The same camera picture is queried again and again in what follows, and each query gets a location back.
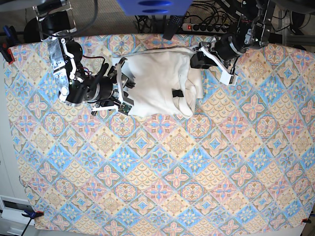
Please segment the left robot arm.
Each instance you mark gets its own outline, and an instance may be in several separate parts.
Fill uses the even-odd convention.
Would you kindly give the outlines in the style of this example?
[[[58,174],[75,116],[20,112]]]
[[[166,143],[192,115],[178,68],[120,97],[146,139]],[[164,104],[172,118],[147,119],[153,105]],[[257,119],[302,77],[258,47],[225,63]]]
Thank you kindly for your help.
[[[271,0],[220,0],[229,15],[238,20],[221,37],[214,36],[210,42],[201,42],[190,59],[190,67],[209,69],[223,64],[228,69],[231,63],[247,49],[261,49],[269,43],[272,17],[276,4]]]

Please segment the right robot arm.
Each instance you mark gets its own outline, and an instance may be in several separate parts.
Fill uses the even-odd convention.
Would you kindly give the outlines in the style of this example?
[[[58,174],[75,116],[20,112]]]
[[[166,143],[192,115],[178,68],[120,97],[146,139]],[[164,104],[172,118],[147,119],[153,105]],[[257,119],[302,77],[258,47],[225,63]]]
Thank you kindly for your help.
[[[141,69],[136,78],[123,73],[125,64],[128,69],[133,65],[139,68],[152,60],[153,56],[159,58],[166,51],[122,57],[114,65],[103,61],[100,70],[91,74],[84,69],[81,63],[83,49],[73,38],[78,31],[69,22],[69,2],[45,0],[34,10],[40,37],[48,45],[53,76],[62,103],[74,107],[91,104],[93,116],[104,110],[116,110],[128,115],[137,108],[149,109],[167,96],[183,95],[181,90],[171,89],[168,82],[170,75],[165,79],[158,78],[155,69]]]

